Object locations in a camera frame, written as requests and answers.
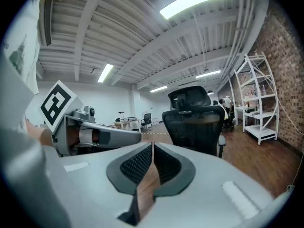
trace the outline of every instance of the black chair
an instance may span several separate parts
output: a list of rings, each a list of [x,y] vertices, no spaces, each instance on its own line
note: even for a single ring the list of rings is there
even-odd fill
[[[144,115],[143,119],[141,120],[142,130],[143,127],[148,125],[148,128],[150,131],[152,130],[152,121],[151,121],[151,113],[147,113]]]
[[[171,111],[162,114],[162,120],[174,145],[221,158],[226,145],[220,136],[225,112],[220,106],[211,106],[207,92],[201,86],[192,86],[170,93]]]

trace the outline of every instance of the black cushion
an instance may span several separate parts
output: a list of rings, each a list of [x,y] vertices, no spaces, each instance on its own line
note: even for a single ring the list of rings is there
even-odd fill
[[[168,94],[171,101],[171,110],[189,110],[194,106],[211,105],[211,100],[206,90],[202,86],[191,86]]]
[[[162,120],[174,145],[217,155],[217,143],[225,112],[220,106],[195,106],[191,113],[178,109],[162,114]]]

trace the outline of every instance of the person's arm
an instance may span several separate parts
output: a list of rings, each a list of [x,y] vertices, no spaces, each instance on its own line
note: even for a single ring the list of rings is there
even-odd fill
[[[231,112],[232,112],[232,107],[233,107],[233,103],[232,103],[232,102],[230,102],[230,110],[229,110],[229,113],[231,113]]]

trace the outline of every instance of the red brick wall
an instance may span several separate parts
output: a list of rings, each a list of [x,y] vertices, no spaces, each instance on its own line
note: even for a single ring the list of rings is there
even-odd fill
[[[274,75],[278,98],[297,128],[304,133],[304,47],[284,10],[274,0],[268,7],[262,29],[249,52],[249,56],[264,52]],[[236,77],[231,78],[236,105],[241,104]],[[271,90],[265,83],[267,92]],[[231,95],[229,83],[218,92],[218,97]],[[271,111],[275,100],[263,99],[263,111]],[[275,121],[268,127],[274,128]],[[298,150],[304,145],[304,137],[292,126],[282,107],[279,108],[279,135]]]

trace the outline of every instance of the chair headrest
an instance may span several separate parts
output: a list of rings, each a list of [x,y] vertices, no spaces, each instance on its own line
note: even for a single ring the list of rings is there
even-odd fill
[[[211,105],[210,97],[202,86],[191,86],[168,94],[171,110],[189,111],[194,106]]]

